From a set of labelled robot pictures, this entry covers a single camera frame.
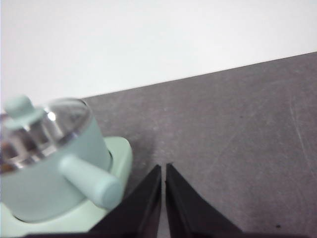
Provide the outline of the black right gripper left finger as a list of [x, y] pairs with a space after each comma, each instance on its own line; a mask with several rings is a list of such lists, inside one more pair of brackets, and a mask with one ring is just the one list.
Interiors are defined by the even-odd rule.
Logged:
[[161, 166], [90, 230], [92, 238], [156, 238], [161, 211]]

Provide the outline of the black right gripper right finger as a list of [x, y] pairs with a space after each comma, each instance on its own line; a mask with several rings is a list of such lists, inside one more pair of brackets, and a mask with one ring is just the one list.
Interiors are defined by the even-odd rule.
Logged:
[[165, 203], [172, 238], [218, 238], [243, 232], [206, 202], [169, 163], [166, 165]]

